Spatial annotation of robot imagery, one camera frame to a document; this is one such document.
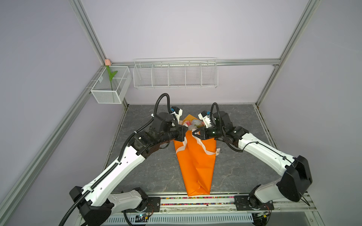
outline perforated metal strip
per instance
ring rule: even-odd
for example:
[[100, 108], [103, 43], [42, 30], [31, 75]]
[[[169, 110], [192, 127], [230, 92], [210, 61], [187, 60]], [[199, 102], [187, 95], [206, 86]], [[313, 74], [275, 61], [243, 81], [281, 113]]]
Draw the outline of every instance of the perforated metal strip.
[[[145, 223], [135, 223], [135, 214], [129, 216], [129, 220], [134, 225]], [[160, 224], [206, 224], [206, 223], [252, 223], [251, 213], [215, 213], [215, 214], [155, 214], [150, 217], [148, 225]], [[126, 225], [123, 215], [110, 216], [103, 225]]]

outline wire shelf with compartments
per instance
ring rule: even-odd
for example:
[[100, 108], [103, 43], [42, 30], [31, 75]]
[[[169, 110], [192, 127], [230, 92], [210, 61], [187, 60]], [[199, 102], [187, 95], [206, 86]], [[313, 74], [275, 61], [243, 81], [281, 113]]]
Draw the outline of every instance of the wire shelf with compartments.
[[137, 89], [218, 86], [216, 58], [135, 59], [134, 62]]
[[127, 66], [109, 66], [109, 69], [118, 71], [112, 81], [105, 67], [90, 91], [98, 103], [122, 103], [132, 80], [130, 70]]

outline gray marble tabletop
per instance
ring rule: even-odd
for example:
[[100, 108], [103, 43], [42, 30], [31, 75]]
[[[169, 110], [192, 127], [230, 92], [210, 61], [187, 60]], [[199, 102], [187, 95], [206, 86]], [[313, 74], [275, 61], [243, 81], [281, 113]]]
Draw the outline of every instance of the gray marble tabletop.
[[[211, 108], [211, 105], [177, 106], [183, 110], [181, 120], [188, 114], [197, 117], [201, 111], [209, 111]], [[229, 114], [234, 126], [242, 126], [268, 143], [253, 105], [219, 105], [219, 108], [220, 111]], [[118, 157], [126, 138], [150, 119], [153, 109], [154, 105], [129, 106], [108, 164]], [[167, 112], [165, 105], [159, 106], [158, 113], [160, 112]], [[253, 155], [247, 152], [235, 152], [223, 142], [217, 142], [216, 145], [221, 149], [220, 154], [216, 156], [211, 192], [249, 193], [256, 185], [265, 184], [280, 177], [267, 164]], [[167, 148], [156, 151], [134, 168], [113, 192], [128, 192], [136, 187], [142, 188], [146, 193], [186, 191], [173, 142]]]

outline colorful strip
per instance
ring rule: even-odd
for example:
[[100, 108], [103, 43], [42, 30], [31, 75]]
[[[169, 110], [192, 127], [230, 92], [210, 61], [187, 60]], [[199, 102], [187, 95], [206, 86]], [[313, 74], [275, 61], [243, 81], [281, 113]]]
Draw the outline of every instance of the colorful strip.
[[234, 196], [209, 196], [209, 197], [161, 197], [161, 199], [224, 199], [234, 198]]
[[180, 205], [229, 205], [235, 204], [234, 202], [210, 202], [210, 203], [165, 203], [161, 206], [180, 206]]

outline white mesh basket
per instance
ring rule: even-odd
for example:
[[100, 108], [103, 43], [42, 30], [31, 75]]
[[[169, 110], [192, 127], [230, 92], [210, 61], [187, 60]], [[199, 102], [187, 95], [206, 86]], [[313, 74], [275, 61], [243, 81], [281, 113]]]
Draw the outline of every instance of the white mesh basket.
[[218, 86], [216, 58], [136, 59], [133, 77], [137, 89]]
[[109, 66], [111, 72], [118, 71], [109, 81], [106, 68], [102, 71], [96, 83], [90, 90], [98, 103], [122, 103], [132, 76], [127, 66]]

